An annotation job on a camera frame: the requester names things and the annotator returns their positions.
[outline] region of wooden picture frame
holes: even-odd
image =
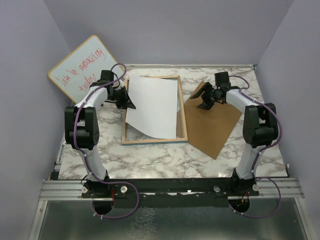
[[[157,78],[157,79],[172,79],[177,80],[178,84],[178,103],[179,103],[179,111],[177,111],[177,126],[181,127],[182,137],[181,138],[172,138],[172,139],[144,139],[144,140],[127,140],[127,126],[126,116],[127,110],[124,110],[123,113],[123,124],[122,124],[122,145],[141,145],[141,144],[168,144],[168,143],[187,143],[188,142],[188,134],[187,134],[187,125],[186,125],[186,117],[185,117],[185,109],[184,109],[184,100],[182,95],[181,88],[181,80],[180,76],[149,76],[148,78]],[[129,91],[129,79],[126,79],[124,82],[125,87]]]

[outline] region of white marble surface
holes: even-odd
[[[186,101],[201,81],[214,85],[214,74],[228,71],[250,83],[247,93],[262,101],[254,71],[248,67],[229,68],[137,68],[128,71],[140,76],[180,75],[183,100]],[[231,78],[233,86],[244,87],[241,79]],[[188,143],[122,146],[123,113],[113,104],[105,103],[98,114],[100,139],[98,150],[111,178],[211,178],[230,177],[240,162],[245,141],[242,137],[242,115],[217,159],[212,159]],[[59,179],[80,179],[86,174],[80,156],[70,145],[62,149]],[[287,176],[278,147],[265,151],[257,168],[257,176]]]

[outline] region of paper sheet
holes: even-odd
[[[136,109],[127,109],[126,123],[152,138],[176,138],[177,80],[132,75],[128,94]]]

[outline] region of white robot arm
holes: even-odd
[[[117,87],[109,85],[107,87],[100,86],[106,83],[112,82],[114,80],[114,73],[109,70],[101,71],[100,80],[94,82],[90,88],[88,94],[83,98],[81,102],[75,106],[69,106],[64,111],[65,116],[65,140],[67,144],[71,144],[75,149],[74,145],[74,124],[75,116],[81,105],[81,113],[79,115],[79,122],[77,123],[77,145],[82,150],[77,150],[79,153],[83,164],[86,167],[87,179],[92,182],[97,182],[97,178],[104,180],[108,178],[108,172],[104,168],[98,148],[97,143],[99,141],[99,127],[96,110],[106,101],[109,103],[115,103],[118,109],[133,108],[135,105],[131,102],[126,88],[123,86],[122,82],[119,81]]]
[[[278,137],[277,120],[263,106],[243,96],[239,87],[231,86],[228,72],[216,73],[214,77],[216,89],[206,82],[195,95],[191,96],[191,99],[201,96],[202,104],[197,107],[204,110],[211,109],[216,102],[219,102],[220,104],[231,104],[244,114],[242,133],[246,144],[241,161],[233,175],[239,180],[252,180],[263,153],[261,149],[271,145],[272,141]],[[266,103],[265,105],[274,113],[276,112],[274,104]]]

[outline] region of gray wall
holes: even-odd
[[[0,3],[0,238],[29,236],[70,100],[48,79],[68,53],[41,0]]]
[[[265,101],[284,126],[280,149],[320,237],[320,1],[295,0],[257,66]]]
[[[257,64],[293,0],[44,0],[70,49],[125,64]]]

